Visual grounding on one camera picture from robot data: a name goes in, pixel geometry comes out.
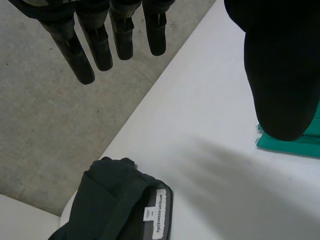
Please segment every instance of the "black robotic finger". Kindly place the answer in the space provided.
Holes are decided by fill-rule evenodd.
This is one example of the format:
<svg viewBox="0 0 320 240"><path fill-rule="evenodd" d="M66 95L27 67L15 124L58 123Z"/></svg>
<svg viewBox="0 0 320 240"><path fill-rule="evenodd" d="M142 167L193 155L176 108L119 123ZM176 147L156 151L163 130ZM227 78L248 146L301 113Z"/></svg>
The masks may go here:
<svg viewBox="0 0 320 240"><path fill-rule="evenodd" d="M151 53L160 56L166 51L166 11L175 0L143 0L146 34Z"/></svg>
<svg viewBox="0 0 320 240"><path fill-rule="evenodd" d="M112 68L113 60L109 48L105 20L109 10L109 0L80 1L76 14L90 47L93 59L100 71Z"/></svg>
<svg viewBox="0 0 320 240"><path fill-rule="evenodd" d="M134 55L132 35L134 24L132 15L141 5L141 0L111 0L110 19L116 52L121 60L129 60Z"/></svg>
<svg viewBox="0 0 320 240"><path fill-rule="evenodd" d="M64 21L40 21L51 34L65 60L82 84L91 84L95 80L94 71L76 35L73 18Z"/></svg>
<svg viewBox="0 0 320 240"><path fill-rule="evenodd" d="M224 0L245 32L244 66L255 111L273 138L293 141L320 101L319 0Z"/></svg>

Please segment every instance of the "clothing label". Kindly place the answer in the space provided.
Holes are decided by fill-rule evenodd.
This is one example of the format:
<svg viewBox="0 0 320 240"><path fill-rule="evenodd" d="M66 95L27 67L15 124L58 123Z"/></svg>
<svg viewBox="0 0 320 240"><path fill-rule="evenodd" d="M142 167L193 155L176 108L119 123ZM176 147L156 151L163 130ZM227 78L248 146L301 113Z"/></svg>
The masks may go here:
<svg viewBox="0 0 320 240"><path fill-rule="evenodd" d="M155 206L144 209L143 221L153 221L152 240L159 240L164 237L167 191L158 189L156 191Z"/></svg>
<svg viewBox="0 0 320 240"><path fill-rule="evenodd" d="M156 207L155 206L146 207L144 209L143 221L148 222L148 221L154 221L154 220L156 220Z"/></svg>

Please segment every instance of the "white table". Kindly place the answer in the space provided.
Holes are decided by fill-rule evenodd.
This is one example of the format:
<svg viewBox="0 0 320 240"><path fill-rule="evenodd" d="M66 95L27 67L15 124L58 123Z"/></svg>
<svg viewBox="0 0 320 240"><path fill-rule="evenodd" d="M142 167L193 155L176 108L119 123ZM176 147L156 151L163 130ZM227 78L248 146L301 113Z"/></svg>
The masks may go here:
<svg viewBox="0 0 320 240"><path fill-rule="evenodd" d="M320 160L257 149L244 37L217 0L102 156L173 189L171 240L319 240Z"/></svg>

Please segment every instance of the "black garment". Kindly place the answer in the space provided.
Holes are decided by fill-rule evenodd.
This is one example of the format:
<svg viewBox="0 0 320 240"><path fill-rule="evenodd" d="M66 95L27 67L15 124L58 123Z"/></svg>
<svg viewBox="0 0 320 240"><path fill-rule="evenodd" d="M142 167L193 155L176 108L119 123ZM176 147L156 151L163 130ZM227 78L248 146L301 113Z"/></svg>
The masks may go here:
<svg viewBox="0 0 320 240"><path fill-rule="evenodd" d="M155 192L166 190L164 234L169 239L173 193L162 181L135 169L128 158L104 157L83 174L69 222L49 240L151 240L153 222L144 222Z"/></svg>
<svg viewBox="0 0 320 240"><path fill-rule="evenodd" d="M320 101L320 1L224 0L246 32L244 65L263 130L300 137Z"/></svg>

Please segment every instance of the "robotic hand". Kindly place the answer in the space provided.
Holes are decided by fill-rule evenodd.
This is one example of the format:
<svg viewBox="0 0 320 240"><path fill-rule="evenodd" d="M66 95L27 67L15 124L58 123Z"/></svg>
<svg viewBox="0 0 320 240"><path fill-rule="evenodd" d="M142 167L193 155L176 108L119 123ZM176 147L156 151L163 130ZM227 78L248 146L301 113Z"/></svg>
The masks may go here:
<svg viewBox="0 0 320 240"><path fill-rule="evenodd" d="M117 55L121 60L133 57L132 16L142 0L9 0L27 17L37 19L51 34L65 60L82 84L95 80L94 71L74 30L74 13L100 71L112 68L105 20L109 12ZM166 51L166 11L175 0L143 0L146 33L151 53Z"/></svg>

